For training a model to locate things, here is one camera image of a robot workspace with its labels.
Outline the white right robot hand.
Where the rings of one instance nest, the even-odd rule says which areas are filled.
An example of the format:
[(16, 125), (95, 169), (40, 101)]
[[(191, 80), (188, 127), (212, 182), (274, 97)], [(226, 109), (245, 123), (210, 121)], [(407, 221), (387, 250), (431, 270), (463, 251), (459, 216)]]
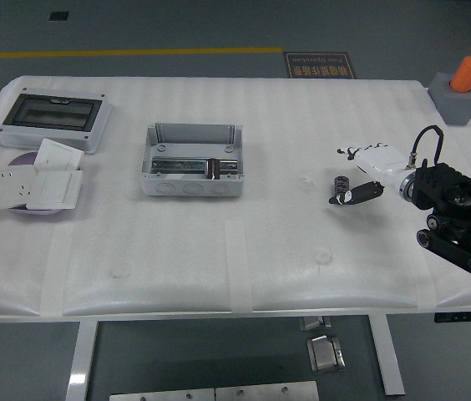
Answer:
[(407, 158), (394, 147), (377, 143), (365, 148), (338, 149), (337, 153), (354, 161), (371, 180), (350, 188), (346, 176), (337, 176), (334, 181), (334, 194), (329, 199), (330, 204), (357, 205), (376, 199), (383, 194), (385, 188), (393, 190), (405, 201), (412, 201), (415, 171), (407, 168)]

